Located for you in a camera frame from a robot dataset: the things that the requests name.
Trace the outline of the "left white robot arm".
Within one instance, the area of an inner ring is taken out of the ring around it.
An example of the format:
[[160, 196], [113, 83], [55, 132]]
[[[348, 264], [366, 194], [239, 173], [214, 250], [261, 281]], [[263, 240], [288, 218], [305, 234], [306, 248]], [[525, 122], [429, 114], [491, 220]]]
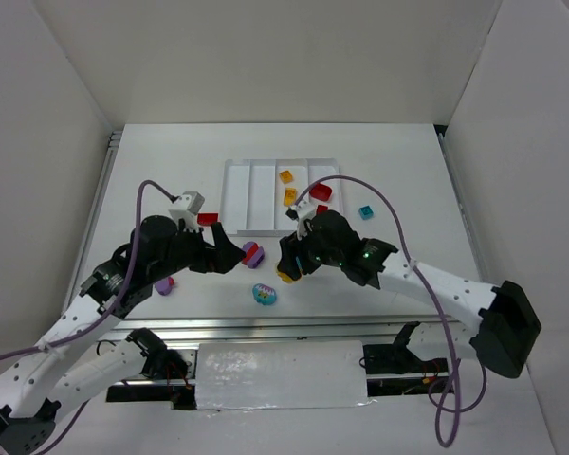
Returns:
[[226, 274], [244, 258], [215, 223], [213, 241], [201, 227], [155, 215], [138, 222], [130, 241], [98, 265], [79, 296], [31, 347], [10, 354], [13, 365], [0, 374], [0, 446], [8, 454], [46, 453], [56, 425], [121, 379], [183, 376], [186, 362], [148, 328], [139, 328], [107, 353], [77, 362], [132, 310], [148, 300], [154, 285], [188, 269]]

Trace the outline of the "yellow square lego brick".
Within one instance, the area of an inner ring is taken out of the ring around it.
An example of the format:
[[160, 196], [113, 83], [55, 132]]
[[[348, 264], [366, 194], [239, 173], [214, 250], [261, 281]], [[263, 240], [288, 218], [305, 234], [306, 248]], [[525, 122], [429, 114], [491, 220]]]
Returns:
[[289, 170], [279, 172], [279, 177], [284, 184], [291, 183], [294, 180], [293, 174]]

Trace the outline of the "yellow butterfly lego brick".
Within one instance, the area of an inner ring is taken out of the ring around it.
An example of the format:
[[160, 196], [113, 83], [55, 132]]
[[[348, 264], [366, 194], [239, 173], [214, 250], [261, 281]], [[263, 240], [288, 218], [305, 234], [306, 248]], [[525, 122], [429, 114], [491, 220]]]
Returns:
[[289, 275], [287, 275], [286, 273], [276, 270], [277, 276], [285, 283], [293, 283], [296, 281], [296, 279], [291, 278]]

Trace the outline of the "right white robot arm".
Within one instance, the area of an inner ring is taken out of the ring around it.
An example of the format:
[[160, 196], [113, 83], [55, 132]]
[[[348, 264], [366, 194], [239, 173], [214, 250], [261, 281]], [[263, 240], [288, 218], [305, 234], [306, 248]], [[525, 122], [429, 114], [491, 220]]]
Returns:
[[471, 356], [488, 370], [505, 378], [521, 375], [541, 322], [520, 285], [474, 282], [418, 263], [396, 246], [360, 237], [333, 210], [298, 204], [285, 214], [297, 226], [279, 242], [283, 280], [295, 282], [331, 266], [359, 286], [423, 302], [464, 325]]

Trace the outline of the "small teal lego brick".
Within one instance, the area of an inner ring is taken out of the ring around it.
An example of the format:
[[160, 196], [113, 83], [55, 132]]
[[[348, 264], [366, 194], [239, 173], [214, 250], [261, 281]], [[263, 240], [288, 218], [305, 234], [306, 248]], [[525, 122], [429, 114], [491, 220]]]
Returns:
[[369, 220], [374, 217], [374, 212], [370, 206], [360, 207], [358, 213], [362, 220]]

